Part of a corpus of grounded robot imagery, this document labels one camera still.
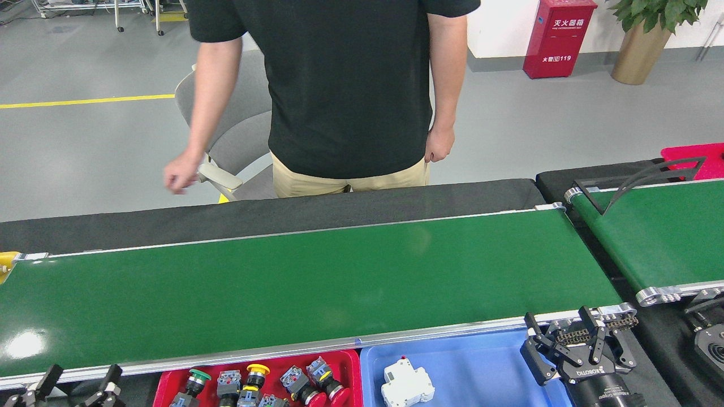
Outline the person's right hand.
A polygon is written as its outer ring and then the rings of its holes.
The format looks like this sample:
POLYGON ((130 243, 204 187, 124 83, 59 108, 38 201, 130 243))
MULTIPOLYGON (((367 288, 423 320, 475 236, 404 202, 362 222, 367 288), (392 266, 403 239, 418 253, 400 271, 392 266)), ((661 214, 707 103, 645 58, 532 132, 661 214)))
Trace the person's right hand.
POLYGON ((197 168, 204 154, 197 151, 184 150, 163 169, 165 188, 174 195, 186 193, 186 188, 197 181, 197 168))

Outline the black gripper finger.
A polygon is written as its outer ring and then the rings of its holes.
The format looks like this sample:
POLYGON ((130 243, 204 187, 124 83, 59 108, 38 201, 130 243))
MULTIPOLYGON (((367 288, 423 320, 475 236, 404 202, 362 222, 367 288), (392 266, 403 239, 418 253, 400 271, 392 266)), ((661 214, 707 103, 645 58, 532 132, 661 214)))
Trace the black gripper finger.
POLYGON ((3 406, 39 406, 46 402, 56 387, 64 369, 58 364, 51 365, 44 376, 24 389, 23 392, 11 396, 3 406))
POLYGON ((126 406, 125 402, 120 399, 121 387, 119 381, 122 373, 123 370, 118 364, 109 366, 109 370, 98 387, 98 391, 77 404, 77 406, 126 406))

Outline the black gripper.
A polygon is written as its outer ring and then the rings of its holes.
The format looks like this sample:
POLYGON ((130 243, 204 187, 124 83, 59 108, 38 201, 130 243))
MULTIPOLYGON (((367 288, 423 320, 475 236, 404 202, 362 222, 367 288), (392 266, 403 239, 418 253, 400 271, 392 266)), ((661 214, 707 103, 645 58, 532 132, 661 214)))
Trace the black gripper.
POLYGON ((571 353, 566 346, 546 337, 532 313, 523 317, 528 337, 520 353, 536 383, 544 386, 559 373, 575 406, 646 406, 644 396, 631 391, 622 379, 623 374, 637 366, 623 337, 624 330, 637 325, 635 314, 595 317, 586 306, 580 307, 578 314, 588 332, 589 355, 571 353), (605 348, 612 351, 613 359, 603 355, 605 348), (558 368, 542 357, 550 355, 558 368))

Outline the person's left hand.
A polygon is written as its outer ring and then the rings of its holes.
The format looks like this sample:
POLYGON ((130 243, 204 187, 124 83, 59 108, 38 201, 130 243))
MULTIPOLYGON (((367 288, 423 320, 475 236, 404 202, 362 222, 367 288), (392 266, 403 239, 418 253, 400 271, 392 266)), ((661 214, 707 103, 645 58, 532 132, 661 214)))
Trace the person's left hand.
POLYGON ((455 142, 454 127, 434 124, 428 132, 424 159, 426 163, 439 162, 451 152, 455 142))

